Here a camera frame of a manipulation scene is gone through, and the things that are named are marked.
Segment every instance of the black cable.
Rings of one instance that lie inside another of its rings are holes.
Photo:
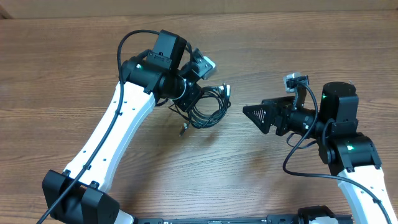
[[[227,96],[226,85],[224,85],[224,90],[222,94],[218,91],[219,88],[216,86],[207,86],[202,88],[203,94],[199,98],[214,98],[218,102],[218,110],[216,110],[212,114],[205,114],[199,111],[199,109],[193,106],[191,109],[187,111],[187,115],[185,116],[182,112],[178,109],[177,105],[174,103],[169,106],[169,109],[178,113],[184,119],[188,121],[188,125],[192,125],[194,128],[210,128],[216,125],[221,119],[223,119],[224,115],[226,114],[228,108],[231,106],[231,102],[229,101],[229,97]]]
[[[325,126],[323,127],[323,130],[322,130],[322,138],[321,138],[321,141],[322,141],[323,146],[325,146],[325,147],[326,147],[326,130],[328,129],[329,124],[331,124],[331,123],[333,123],[333,122],[335,122],[335,120],[334,120],[333,118],[330,118],[330,119],[326,122],[326,124],[325,124]]]
[[[286,143],[287,143],[290,147],[294,147],[293,145],[290,144],[289,141],[290,141],[290,139],[291,139],[295,134],[299,134],[299,133],[292,133],[292,134],[290,134],[290,135],[287,137],[287,139],[286,139]],[[315,143],[317,143],[317,140],[314,140],[314,141],[308,143],[308,144],[305,145],[305,146],[300,146],[300,147],[298,147],[298,149],[306,149],[306,148],[312,146],[312,145],[315,144]]]
[[[120,97],[119,97],[119,104],[118,104],[118,108],[115,111],[115,114],[113,116],[113,119],[108,127],[108,129],[106,130],[104,136],[102,137],[101,141],[98,143],[97,147],[95,148],[94,152],[92,153],[92,155],[90,156],[90,158],[87,160],[86,164],[83,166],[83,168],[81,169],[81,171],[79,172],[79,174],[75,177],[75,179],[71,182],[71,184],[62,192],[62,194],[58,197],[58,199],[56,199],[56,201],[54,201],[54,203],[51,205],[51,207],[49,209],[47,209],[47,211],[42,215],[42,217],[37,221],[37,224],[41,224],[44,222],[44,220],[48,217],[48,215],[50,215],[50,213],[53,212],[53,210],[55,209],[55,207],[61,202],[61,200],[63,200],[63,198],[65,198],[65,196],[69,193],[69,191],[74,188],[74,186],[76,185],[76,183],[79,181],[80,177],[83,176],[83,174],[85,173],[85,171],[87,169],[89,169],[91,162],[94,160],[95,156],[97,155],[98,151],[101,149],[102,145],[104,144],[106,138],[109,136],[119,114],[120,114],[120,110],[122,108],[122,104],[123,104],[123,94],[124,94],[124,80],[122,77],[122,72],[121,72],[121,59],[120,59],[120,54],[121,54],[121,49],[123,46],[124,41],[131,35],[133,34],[138,34],[138,33],[151,33],[151,34],[159,34],[159,32],[157,31],[153,31],[153,30],[135,30],[132,31],[130,33],[128,33],[127,35],[125,35],[123,37],[123,39],[120,41],[120,44],[118,46],[118,52],[116,55],[116,59],[118,61],[118,70],[119,70],[119,82],[120,82]]]
[[[160,103],[157,103],[155,106],[163,106],[163,105],[165,105],[168,101],[169,101],[169,99],[166,98],[164,101],[162,101],[162,102],[160,102]]]
[[[373,202],[374,202],[374,203],[377,203],[377,204],[379,205],[380,210],[381,210],[381,212],[384,214],[387,223],[388,223],[388,224],[392,224],[392,223],[391,223],[391,220],[390,220],[390,217],[389,217],[389,215],[388,215],[386,209],[384,208],[384,206],[383,206],[381,200],[379,200],[370,190],[368,190],[368,189],[367,189],[366,187],[364,187],[363,185],[361,185],[361,184],[359,184],[359,183],[357,183],[357,182],[355,182],[355,181],[353,181],[353,180],[351,180],[351,179],[345,178],[345,177],[338,177],[338,176],[328,175],[328,174],[306,174],[306,173],[300,173],[300,172],[292,172],[292,171],[289,171],[289,170],[286,168],[287,162],[289,161],[290,157],[291,157],[291,156],[293,155],[293,153],[299,148],[299,146],[301,145],[301,143],[303,143],[304,139],[306,139],[306,138],[308,137],[308,135],[310,134],[311,130],[315,127],[315,124],[317,123],[317,120],[318,120],[318,104],[317,104],[317,99],[315,98],[315,95],[313,94],[313,92],[312,92],[312,90],[310,89],[310,87],[308,87],[308,85],[304,85],[304,84],[302,84],[302,83],[299,83],[299,85],[304,86],[304,88],[306,88],[306,89],[308,90],[308,92],[310,93],[310,95],[311,95],[311,98],[312,98],[312,100],[313,100],[313,104],[314,104],[314,107],[315,107],[315,118],[314,118],[313,123],[311,124],[310,128],[308,129],[308,131],[302,136],[302,138],[301,138],[301,139],[297,142],[297,144],[293,147],[293,149],[291,150],[291,152],[287,155],[287,157],[286,157],[286,159],[285,159],[285,161],[284,161],[284,163],[283,163],[283,166],[282,166],[283,170],[284,170],[286,173],[290,174],[290,175],[295,175],[295,176],[299,176],[299,177],[319,177],[319,178],[335,179],[335,180],[345,181],[345,182],[348,182],[348,183],[350,183],[350,184],[353,184],[353,185],[359,187],[361,190],[363,190],[363,191],[365,191],[366,193],[368,193],[368,194],[373,198]]]

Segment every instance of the white arm segment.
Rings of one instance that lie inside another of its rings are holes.
[[[384,173],[381,168],[377,170],[374,166],[355,167],[355,172],[347,172],[345,169],[338,176],[351,179],[368,188],[382,201],[391,222],[398,224],[396,214],[387,194],[384,184]],[[338,186],[346,197],[357,224],[387,223],[379,205],[373,202],[370,195],[362,191],[359,187],[345,181],[338,180]]]
[[[120,96],[120,84],[116,85],[111,104],[106,110],[101,121],[98,123],[93,134],[77,156],[66,166],[65,170],[70,171],[70,177],[75,178],[77,174],[86,164],[88,158],[101,141],[106,130],[111,123],[114,113],[118,108]],[[112,180],[116,169],[118,168],[120,159],[124,151],[128,147],[134,133],[141,125],[146,116],[152,112],[155,106],[155,98],[153,93],[144,93],[144,88],[129,82],[124,84],[123,105],[121,115],[117,118],[112,131],[106,138],[101,149],[91,163],[91,168],[86,170],[79,181],[83,184],[90,185],[91,181],[99,183],[98,190],[109,192],[112,186]],[[132,224],[134,218],[119,211],[116,218],[116,224]]]

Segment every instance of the wooden table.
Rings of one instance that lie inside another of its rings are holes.
[[[263,217],[327,205],[350,213],[335,181],[285,174],[286,136],[263,135],[241,112],[285,96],[282,77],[300,71],[318,99],[327,82],[355,83],[359,131],[378,149],[398,211],[397,11],[2,20],[1,223],[34,223],[45,211],[43,177],[61,172],[101,119],[117,84],[116,48],[135,29],[166,29],[200,48],[218,65],[200,84],[229,83],[232,107],[215,127],[182,138],[183,119],[156,108],[113,181],[110,195],[123,210],[138,217]],[[151,49],[155,39],[132,37],[123,59]],[[299,151],[289,167],[328,173],[317,147]]]

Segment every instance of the wire bundle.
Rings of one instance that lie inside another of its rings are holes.
[[[228,108],[231,106],[229,97],[227,95],[226,85],[223,86],[223,90],[219,91],[217,86],[207,86],[202,88],[202,96],[199,100],[204,98],[214,98],[218,102],[218,110],[212,114],[205,114],[201,112],[196,105],[192,106],[191,109],[187,111],[187,115],[181,113],[178,109],[176,102],[169,106],[169,109],[178,113],[181,117],[188,121],[188,125],[192,125],[194,128],[210,128],[216,125],[221,119],[223,119]]]

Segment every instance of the cable connector plug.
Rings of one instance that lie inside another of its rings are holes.
[[[215,71],[216,63],[203,56],[199,49],[195,49],[192,52],[192,60],[181,68],[179,75],[189,82],[196,83],[199,79],[209,79]]]
[[[218,93],[223,96],[225,95],[226,98],[229,100],[230,96],[231,96],[231,86],[230,85],[226,85],[225,83],[221,86],[218,87]]]
[[[181,127],[181,130],[180,130],[180,137],[182,137],[184,135],[185,131],[188,128],[189,128],[189,123],[188,124],[187,123],[183,123],[183,126]]]
[[[301,76],[299,72],[295,72],[284,77],[284,84],[286,93],[294,93],[295,88],[299,83],[303,83],[304,85],[309,85],[310,81],[308,80],[308,75]]]
[[[203,56],[199,49],[195,49],[192,52],[193,56],[193,70],[197,73],[197,75],[207,80],[212,74],[214,74],[216,70],[216,63],[214,63],[210,58]]]

